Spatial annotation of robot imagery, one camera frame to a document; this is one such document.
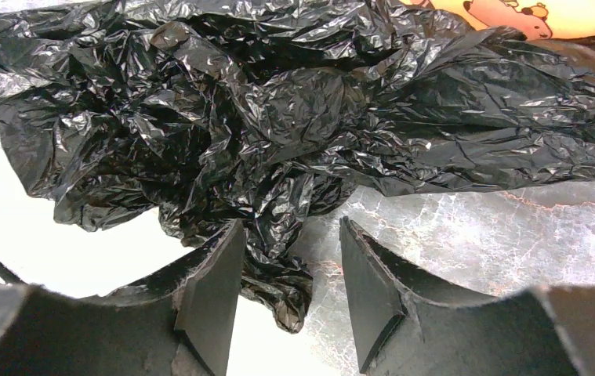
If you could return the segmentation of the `orange capybara trash bin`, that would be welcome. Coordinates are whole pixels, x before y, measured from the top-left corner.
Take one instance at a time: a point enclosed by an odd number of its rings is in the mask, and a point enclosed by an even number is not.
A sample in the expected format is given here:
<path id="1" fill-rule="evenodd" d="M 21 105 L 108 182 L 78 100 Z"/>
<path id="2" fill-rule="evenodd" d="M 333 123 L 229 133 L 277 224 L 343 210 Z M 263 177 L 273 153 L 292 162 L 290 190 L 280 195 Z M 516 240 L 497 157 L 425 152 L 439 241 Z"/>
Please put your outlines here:
<path id="1" fill-rule="evenodd" d="M 513 27 L 529 40 L 595 35 L 595 0 L 411 0 L 404 4 L 455 13 L 477 30 Z"/>

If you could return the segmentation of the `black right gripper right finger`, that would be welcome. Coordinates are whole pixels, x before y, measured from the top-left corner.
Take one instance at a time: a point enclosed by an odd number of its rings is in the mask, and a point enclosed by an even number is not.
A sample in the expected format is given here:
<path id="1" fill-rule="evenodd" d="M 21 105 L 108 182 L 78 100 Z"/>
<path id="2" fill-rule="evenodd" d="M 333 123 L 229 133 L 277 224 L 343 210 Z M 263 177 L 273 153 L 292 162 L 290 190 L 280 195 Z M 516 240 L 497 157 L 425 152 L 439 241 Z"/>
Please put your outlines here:
<path id="1" fill-rule="evenodd" d="M 496 298 L 382 246 L 349 218 L 339 241 L 364 375 L 595 375 L 595 285 Z"/>

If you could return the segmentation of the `black trash bag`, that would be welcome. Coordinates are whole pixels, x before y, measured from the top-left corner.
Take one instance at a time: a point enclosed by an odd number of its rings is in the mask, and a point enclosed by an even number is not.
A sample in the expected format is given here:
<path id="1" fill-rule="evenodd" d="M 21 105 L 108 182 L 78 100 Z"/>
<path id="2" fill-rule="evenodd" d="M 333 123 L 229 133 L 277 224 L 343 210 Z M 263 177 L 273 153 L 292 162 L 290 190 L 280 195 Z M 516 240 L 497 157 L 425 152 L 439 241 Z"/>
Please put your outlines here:
<path id="1" fill-rule="evenodd" d="M 242 294 L 303 327 L 304 220 L 387 197 L 595 180 L 595 36 L 393 1 L 105 1 L 0 14 L 0 138 L 89 232 L 241 219 Z"/>

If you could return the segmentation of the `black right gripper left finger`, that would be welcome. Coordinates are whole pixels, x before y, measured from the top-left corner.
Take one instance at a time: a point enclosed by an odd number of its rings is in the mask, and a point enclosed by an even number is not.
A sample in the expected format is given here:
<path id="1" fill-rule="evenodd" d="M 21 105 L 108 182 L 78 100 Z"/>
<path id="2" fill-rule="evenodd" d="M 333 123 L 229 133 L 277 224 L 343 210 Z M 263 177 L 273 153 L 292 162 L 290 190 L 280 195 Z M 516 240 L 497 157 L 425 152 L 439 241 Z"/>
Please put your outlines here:
<path id="1" fill-rule="evenodd" d="M 234 220 L 105 296 L 0 284 L 0 375 L 224 375 L 246 236 Z"/>

